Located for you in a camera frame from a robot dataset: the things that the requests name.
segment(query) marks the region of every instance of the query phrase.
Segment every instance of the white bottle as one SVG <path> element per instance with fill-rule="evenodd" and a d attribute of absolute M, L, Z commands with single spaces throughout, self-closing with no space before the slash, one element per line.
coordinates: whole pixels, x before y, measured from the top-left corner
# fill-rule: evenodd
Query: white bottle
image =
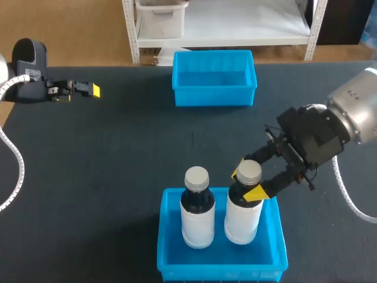
<path fill-rule="evenodd" d="M 194 249 L 208 247 L 214 238 L 215 201 L 208 188 L 210 178 L 205 168 L 195 166 L 186 171 L 180 206 L 182 235 Z"/>
<path fill-rule="evenodd" d="M 254 160 L 244 160 L 237 169 L 236 182 L 228 191 L 225 235 L 238 245 L 254 240 L 262 211 L 263 200 L 248 202 L 243 195 L 259 185 L 262 168 Z"/>

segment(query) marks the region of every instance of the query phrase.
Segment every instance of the white storage bin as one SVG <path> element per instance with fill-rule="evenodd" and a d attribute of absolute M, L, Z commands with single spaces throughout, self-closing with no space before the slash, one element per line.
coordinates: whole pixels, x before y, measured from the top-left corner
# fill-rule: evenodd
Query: white storage bin
<path fill-rule="evenodd" d="M 182 0 L 136 0 L 141 28 L 149 38 L 182 37 L 188 5 Z"/>

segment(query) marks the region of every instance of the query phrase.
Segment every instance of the robotic arm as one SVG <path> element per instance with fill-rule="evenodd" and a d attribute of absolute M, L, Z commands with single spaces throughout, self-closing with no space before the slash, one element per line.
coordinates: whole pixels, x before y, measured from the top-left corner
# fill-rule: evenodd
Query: robotic arm
<path fill-rule="evenodd" d="M 100 97 L 100 88 L 91 82 L 56 81 L 50 78 L 47 51 L 43 43 L 28 38 L 19 40 L 14 46 L 11 63 L 6 63 L 0 54 L 0 101 L 16 103 L 70 101 L 71 96 L 76 93 L 87 97 Z M 19 166 L 16 187 L 9 198 L 0 205 L 2 211 L 15 199 L 21 189 L 25 177 L 25 164 L 19 150 L 1 127 L 0 139 L 12 150 Z"/>
<path fill-rule="evenodd" d="M 371 67 L 361 72 L 331 93 L 326 104 L 286 110 L 277 117 L 281 127 L 278 136 L 266 126 L 270 139 L 267 145 L 244 159 L 262 164 L 273 156 L 282 156 L 287 166 L 285 171 L 262 182 L 264 192 L 255 191 L 254 199 L 272 198 L 292 182 L 303 181 L 313 190 L 315 186 L 307 171 L 317 170 L 332 159 L 335 176 L 347 204 L 359 217 L 377 223 L 377 218 L 363 214 L 352 203 L 336 158 L 351 140 L 362 144 L 377 139 L 377 69 Z"/>

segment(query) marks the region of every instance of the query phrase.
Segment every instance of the wooden floor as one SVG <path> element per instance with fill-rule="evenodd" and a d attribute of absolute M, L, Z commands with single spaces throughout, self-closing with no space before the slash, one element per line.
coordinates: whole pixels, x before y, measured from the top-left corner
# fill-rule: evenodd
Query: wooden floor
<path fill-rule="evenodd" d="M 0 53 L 23 37 L 42 41 L 50 66 L 132 65 L 121 0 L 0 0 Z M 252 47 L 255 63 L 303 62 L 306 46 Z M 359 61 L 363 45 L 318 46 L 314 61 Z M 0 125 L 12 104 L 0 104 Z"/>

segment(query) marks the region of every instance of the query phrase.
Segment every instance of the white cable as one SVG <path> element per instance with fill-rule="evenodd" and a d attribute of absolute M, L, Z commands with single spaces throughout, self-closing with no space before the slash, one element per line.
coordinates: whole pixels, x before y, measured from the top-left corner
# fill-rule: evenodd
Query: white cable
<path fill-rule="evenodd" d="M 19 75 L 18 77 L 14 77 L 7 81 L 1 88 L 0 88 L 0 101 L 3 99 L 6 91 L 12 87 L 14 84 L 18 83 L 26 83 L 31 80 L 29 75 Z M 22 158 L 22 155 L 20 154 L 19 150 L 17 147 L 9 140 L 9 138 L 5 135 L 3 130 L 1 129 L 0 126 L 0 139 L 13 151 L 14 155 L 17 158 L 18 161 L 18 167 L 19 167 L 19 175 L 18 175 L 18 181 L 16 184 L 16 188 L 13 190 L 9 198 L 2 204 L 0 205 L 0 211 L 4 210 L 8 205 L 11 204 L 11 202 L 15 199 L 17 196 L 19 190 L 21 189 L 22 183 L 24 182 L 24 177 L 25 177 L 25 163 L 24 159 Z"/>
<path fill-rule="evenodd" d="M 324 104 L 310 104 L 310 105 L 306 105 L 304 107 L 306 107 L 307 109 L 310 109 L 310 108 L 314 107 L 315 109 L 317 109 L 319 111 L 324 111 L 324 110 L 327 109 L 326 105 L 324 105 Z M 336 178 L 336 181 L 338 183 L 340 192 L 342 193 L 342 195 L 344 197 L 344 200 L 346 200 L 346 203 L 349 206 L 349 208 L 351 208 L 351 210 L 358 217 L 360 217 L 361 219 L 363 219 L 365 221 L 368 221 L 370 223 L 377 224 L 377 218 L 376 217 L 371 217 L 371 216 L 366 215 L 363 212 L 361 212 L 356 207 L 356 205 L 352 202 L 351 198 L 349 197 L 347 189 L 346 189 L 346 186 L 343 183 L 342 175 L 340 174 L 340 169 L 339 169 L 338 157 L 337 156 L 334 156 L 332 158 L 332 167 L 334 169 L 335 178 Z"/>

